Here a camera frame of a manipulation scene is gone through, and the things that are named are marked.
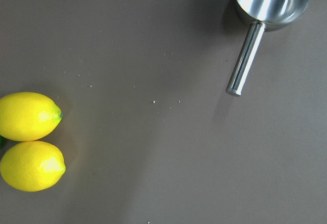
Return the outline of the yellow lemon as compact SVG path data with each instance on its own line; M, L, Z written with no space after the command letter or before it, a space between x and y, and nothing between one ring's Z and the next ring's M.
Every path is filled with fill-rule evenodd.
M11 187L27 192L55 185L66 171L59 148L43 141L20 142L1 159L1 176Z
M34 141L50 134L63 113L49 97L18 92L1 98L1 136L12 141Z

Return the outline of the yellow lemon lower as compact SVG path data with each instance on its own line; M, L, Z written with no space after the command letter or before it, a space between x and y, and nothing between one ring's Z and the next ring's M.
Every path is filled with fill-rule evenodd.
M11 187L27 192L55 185L66 171L59 148L43 141L20 142L1 159L1 176Z

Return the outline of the yellow lemon upper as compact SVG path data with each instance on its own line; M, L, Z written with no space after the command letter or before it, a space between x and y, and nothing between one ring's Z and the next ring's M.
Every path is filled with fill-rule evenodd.
M49 97L18 92L1 98L1 136L12 141L34 141L50 134L63 113Z

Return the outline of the steel ice scoop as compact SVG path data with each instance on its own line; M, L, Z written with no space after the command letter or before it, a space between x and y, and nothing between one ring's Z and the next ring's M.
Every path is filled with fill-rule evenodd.
M265 32L279 30L303 16L310 0L236 0L237 13L248 32L226 91L241 96Z

